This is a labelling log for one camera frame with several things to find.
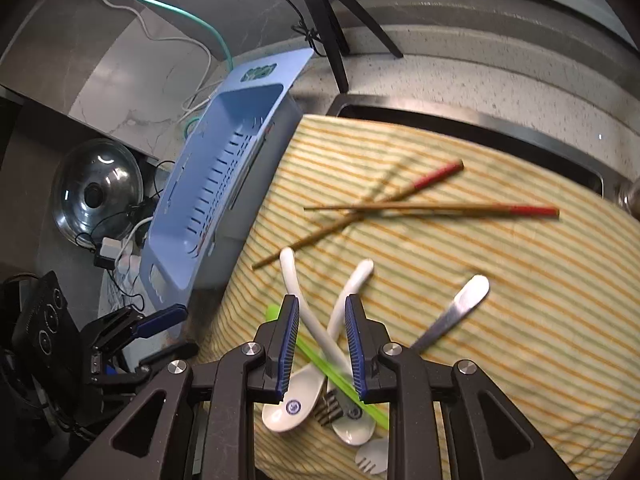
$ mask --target metal spoon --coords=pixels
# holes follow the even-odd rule
[[[480,274],[472,277],[462,287],[456,297],[441,316],[422,334],[411,348],[417,352],[424,352],[428,347],[443,337],[455,327],[464,317],[475,309],[489,293],[489,280]],[[375,438],[356,453],[355,463],[358,468],[368,474],[385,472],[389,459],[389,439]]]

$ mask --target pot lid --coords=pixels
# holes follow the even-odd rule
[[[58,168],[53,215],[68,240],[92,247],[107,236],[121,240],[132,225],[125,211],[142,201],[140,168],[131,152],[109,139],[84,142]]]

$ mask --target chopstick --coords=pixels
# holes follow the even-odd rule
[[[421,177],[420,179],[416,180],[414,183],[409,184],[407,187],[402,188],[397,193],[394,193],[393,195],[383,198],[380,202],[396,202],[399,200],[403,200],[426,187],[432,186],[433,184],[436,184],[437,182],[440,182],[441,180],[444,180],[445,178],[448,178],[451,175],[458,173],[459,171],[462,171],[463,169],[464,169],[464,164],[462,163],[461,160],[457,160],[456,162],[447,164],[443,168],[440,168],[439,170],[436,170],[433,173],[430,173]],[[335,233],[336,231],[344,229],[345,227],[347,227],[347,225],[350,225],[354,222],[362,220],[365,216],[366,214],[361,212],[348,214],[343,218],[340,218],[339,220],[336,220],[335,222],[321,229],[318,229],[318,231],[316,231],[315,233],[312,233],[309,236],[306,236],[298,240],[297,242],[293,242],[292,244],[289,245],[289,247],[291,247],[291,249],[293,249],[294,251],[297,251],[302,247],[306,247],[308,245],[311,245],[317,242],[318,240],[321,240],[322,238],[324,238],[325,236],[331,233]],[[274,261],[276,261],[279,258],[279,256],[280,256],[280,251],[278,251],[277,253],[273,253],[270,256],[253,264],[251,268],[253,270],[260,269],[261,267],[264,267],[265,265],[269,265],[270,263],[273,263]]]
[[[305,211],[336,211],[351,209],[356,211],[419,210],[421,212],[454,212],[460,214],[502,214],[508,216],[559,216],[560,210],[553,206],[532,206],[519,204],[474,204],[474,203],[434,203],[434,202],[385,202],[355,203],[305,206]]]

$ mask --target stainless steel sink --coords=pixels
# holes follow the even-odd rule
[[[475,142],[547,168],[616,202],[628,178],[590,155],[531,128],[467,108],[411,99],[339,95],[327,115],[421,128]]]

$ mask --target black tripod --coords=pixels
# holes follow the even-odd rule
[[[402,52],[398,46],[391,40],[378,22],[362,8],[356,0],[338,0],[347,9],[349,9],[362,23],[364,23],[371,32],[389,49],[389,51],[397,58],[402,57]],[[335,81],[341,94],[349,91],[349,81],[344,71],[342,56],[350,53],[349,44],[347,43],[344,33],[340,28],[338,18],[329,3],[329,0],[305,0],[309,9],[311,18],[314,20],[318,35],[324,46],[324,51],[329,59],[331,69],[334,71]]]

